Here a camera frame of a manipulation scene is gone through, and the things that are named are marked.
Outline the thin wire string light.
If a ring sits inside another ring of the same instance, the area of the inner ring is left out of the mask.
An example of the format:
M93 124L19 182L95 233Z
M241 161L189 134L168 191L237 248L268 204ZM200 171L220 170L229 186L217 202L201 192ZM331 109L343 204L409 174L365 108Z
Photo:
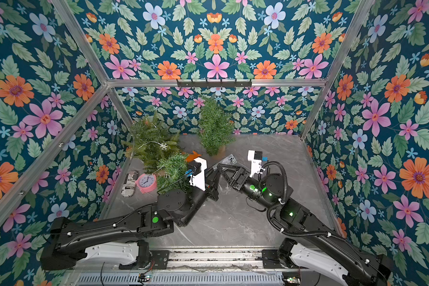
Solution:
M136 141L126 149L127 156L142 162L146 174L158 175L158 164L161 159L174 154L187 154L177 145L176 141Z

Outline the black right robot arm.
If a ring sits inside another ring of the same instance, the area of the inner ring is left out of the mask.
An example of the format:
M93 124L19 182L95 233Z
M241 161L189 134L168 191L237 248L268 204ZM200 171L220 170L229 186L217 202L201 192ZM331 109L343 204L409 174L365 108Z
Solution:
M286 238L278 249L281 265L315 271L343 286L386 286L393 262L348 242L291 198L283 165L267 162L258 177L242 166L218 164L228 185L263 206L270 225Z

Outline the clear battery box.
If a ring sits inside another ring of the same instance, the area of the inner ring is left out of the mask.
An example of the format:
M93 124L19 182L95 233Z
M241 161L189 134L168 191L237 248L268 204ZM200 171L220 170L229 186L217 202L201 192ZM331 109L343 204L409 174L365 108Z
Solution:
M227 164L227 165L233 166L237 164L237 160L233 154L230 154L225 158L223 158L221 161L214 164L213 169L216 170L219 164Z

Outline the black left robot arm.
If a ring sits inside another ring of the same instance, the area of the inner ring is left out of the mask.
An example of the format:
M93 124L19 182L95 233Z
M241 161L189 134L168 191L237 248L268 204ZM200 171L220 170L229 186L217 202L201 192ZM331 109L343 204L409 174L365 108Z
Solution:
M191 192L185 193L172 189L159 195L156 202L116 218L86 223L55 219L49 232L50 243L40 257L41 268L69 269L87 258L88 247L120 240L138 242L171 234L175 226L187 226L207 199L218 200L219 177L220 172L210 168L204 177L205 190L192 187Z

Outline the light green fern christmas tree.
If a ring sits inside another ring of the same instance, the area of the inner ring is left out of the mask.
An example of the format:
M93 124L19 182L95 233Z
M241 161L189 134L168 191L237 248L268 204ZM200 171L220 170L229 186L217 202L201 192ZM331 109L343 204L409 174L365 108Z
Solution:
M126 156L138 158L146 173L158 172L162 169L161 161L181 152L178 134L170 133L166 123L155 116L135 120L122 143Z

